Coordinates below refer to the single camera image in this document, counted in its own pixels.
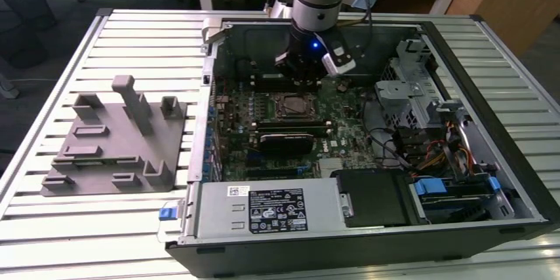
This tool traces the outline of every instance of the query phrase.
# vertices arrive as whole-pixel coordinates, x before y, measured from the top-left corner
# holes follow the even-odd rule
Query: metal table
[[[2,279],[193,279],[157,241],[157,210],[184,197],[202,70],[202,19],[262,17],[261,12],[100,10],[60,81],[0,180]],[[342,18],[356,19],[356,15]],[[465,16],[377,15],[430,20],[466,69],[556,200],[560,200],[560,107],[484,22]],[[78,92],[110,91],[116,74],[136,78],[149,102],[174,95],[188,102],[174,189],[168,193],[45,198],[38,194],[74,112]],[[444,84],[452,84],[442,78]],[[305,271],[250,279],[560,278],[560,236],[514,241],[464,260]]]

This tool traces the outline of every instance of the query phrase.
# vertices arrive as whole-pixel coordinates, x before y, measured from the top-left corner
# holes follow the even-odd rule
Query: white label
[[[228,186],[228,197],[246,197],[249,190],[250,186]]]

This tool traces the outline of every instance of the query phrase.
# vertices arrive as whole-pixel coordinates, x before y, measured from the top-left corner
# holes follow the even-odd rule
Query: aluminum table
[[[0,279],[193,279],[158,242],[158,208],[184,197],[202,70],[202,20],[261,12],[100,10],[44,108],[0,179]],[[341,18],[356,19],[345,14]],[[556,200],[560,200],[560,107],[484,22],[468,16],[380,14],[430,20]],[[110,92],[133,75],[149,102],[188,103],[174,189],[168,193],[42,197],[41,180],[70,129],[78,92]],[[450,90],[452,84],[441,78]],[[245,279],[560,278],[560,234],[494,247],[472,258],[261,275]]]

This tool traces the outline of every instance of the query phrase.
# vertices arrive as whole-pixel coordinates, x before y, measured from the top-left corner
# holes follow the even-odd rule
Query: metal bracket
[[[426,107],[429,116],[429,123],[434,124],[440,122],[441,113],[454,113],[464,108],[462,102],[458,100],[450,101],[432,101]]]
[[[422,96],[424,93],[417,85],[409,85],[404,81],[378,81],[376,83],[377,95],[389,100],[402,100],[409,96]]]
[[[202,41],[204,44],[212,44],[221,39],[225,34],[221,32],[221,18],[205,18],[202,21]]]

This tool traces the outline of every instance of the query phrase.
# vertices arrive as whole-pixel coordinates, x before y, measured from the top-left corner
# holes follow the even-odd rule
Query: metal panel
[[[346,14],[342,18],[356,19],[360,15]],[[196,85],[200,84],[202,70],[202,58],[194,57],[200,51],[193,49],[202,42],[200,26],[206,16],[257,18],[262,14],[114,10],[104,29],[98,27],[97,20],[90,34],[98,40],[86,39],[78,48],[66,77],[62,76],[54,87],[60,97],[53,94],[46,101],[34,129],[25,139],[26,145],[14,157],[21,163],[10,166],[0,180],[0,188],[6,194],[0,205],[8,206],[9,203],[0,221],[2,279],[193,279],[164,252],[154,233],[157,208],[185,195],[188,150],[194,132],[192,122],[198,102]],[[520,64],[510,62],[516,59],[498,41],[464,16],[380,14],[376,19],[433,21],[538,176],[556,200],[560,200],[558,112],[546,102],[548,96],[534,86]],[[62,144],[69,120],[74,117],[68,106],[74,102],[76,91],[104,91],[98,93],[102,102],[121,102],[120,95],[109,92],[110,78],[116,74],[134,75],[134,88],[148,91],[148,102],[174,95],[181,102],[189,103],[188,116],[192,119],[186,120],[186,134],[181,139],[184,151],[180,153],[181,169],[174,190],[168,193],[45,198],[38,195],[40,183]],[[450,83],[445,78],[442,81],[453,96]],[[472,258],[445,263],[305,271],[254,278],[334,280],[384,276],[398,279],[489,279],[506,275],[510,279],[526,279],[537,275],[540,279],[557,279],[560,263],[549,258],[560,258],[557,233],[500,245]]]

